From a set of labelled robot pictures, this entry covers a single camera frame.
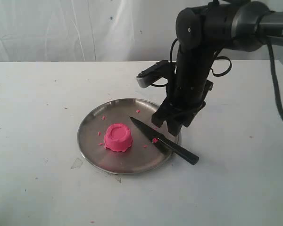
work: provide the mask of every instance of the table surface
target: table surface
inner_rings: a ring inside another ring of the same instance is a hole
[[[112,99],[160,104],[164,88],[139,88],[153,62],[0,63],[0,226],[283,226],[283,123],[269,61],[233,61],[209,79],[206,107],[178,156],[138,175],[89,164],[76,135]],[[227,62],[215,62],[216,73]],[[276,62],[283,100],[283,66]]]

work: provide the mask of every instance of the silver plate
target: silver plate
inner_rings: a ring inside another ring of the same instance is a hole
[[[140,99],[113,100],[95,108],[84,118],[78,131],[82,155],[92,165],[114,174],[141,173],[156,168],[171,156],[172,151],[163,146],[157,149],[131,122],[129,116],[155,129],[151,116],[157,109],[156,104]],[[125,124],[131,129],[133,144],[126,152],[113,152],[98,145],[104,143],[107,128],[115,123]],[[169,134],[165,123],[157,131],[178,143],[178,136]]]

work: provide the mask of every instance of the black knife handle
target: black knife handle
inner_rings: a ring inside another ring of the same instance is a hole
[[[199,157],[197,155],[193,154],[192,152],[189,152],[183,147],[180,147],[178,144],[175,144],[174,142],[164,137],[158,138],[158,140],[162,142],[163,144],[165,144],[170,149],[172,149],[173,152],[175,152],[180,157],[188,161],[190,164],[195,165],[198,162]]]

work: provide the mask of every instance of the knife blade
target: knife blade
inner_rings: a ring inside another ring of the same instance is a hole
[[[179,146],[178,144],[168,140],[165,135],[157,132],[156,130],[152,129],[150,126],[146,125],[142,121],[134,117],[130,117],[133,124],[150,140],[152,141],[153,138],[157,138],[159,142],[161,142],[166,147],[170,148],[173,152],[178,154],[180,157],[188,161],[190,164],[195,165],[199,157],[188,150],[184,149],[183,147]]]

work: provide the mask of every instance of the white fabric curtain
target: white fabric curtain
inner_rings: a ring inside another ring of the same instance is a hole
[[[0,0],[0,61],[168,59],[175,20],[208,0]],[[283,11],[283,0],[262,0]],[[231,59],[268,59],[225,50]],[[283,47],[275,47],[283,63]]]

